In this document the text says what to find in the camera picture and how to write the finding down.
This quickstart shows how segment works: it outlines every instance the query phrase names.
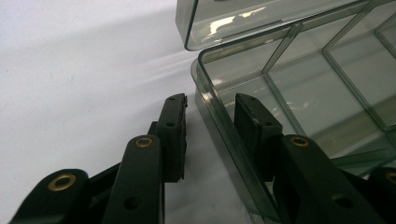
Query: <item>transparent container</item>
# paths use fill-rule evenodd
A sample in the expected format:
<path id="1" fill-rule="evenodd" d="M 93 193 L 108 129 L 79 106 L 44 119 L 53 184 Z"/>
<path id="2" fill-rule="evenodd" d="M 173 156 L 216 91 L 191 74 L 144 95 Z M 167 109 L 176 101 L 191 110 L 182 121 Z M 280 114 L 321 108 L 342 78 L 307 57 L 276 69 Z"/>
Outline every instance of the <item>transparent container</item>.
<path id="1" fill-rule="evenodd" d="M 263 4 L 275 2 L 287 3 Z M 237 93 L 258 98 L 284 134 L 314 139 L 354 175 L 396 159 L 396 2 L 333 1 L 325 11 L 319 5 L 327 1 L 305 2 L 318 4 L 276 7 L 289 19 L 239 33 L 235 26 L 238 37 L 225 44 L 231 38 L 220 34 L 198 41 L 200 29 L 185 39 L 189 49 L 217 44 L 191 66 L 196 103 L 252 219 L 266 223 L 278 221 L 272 183 L 262 181 L 233 126 Z M 190 29 L 199 24 L 192 20 Z"/>

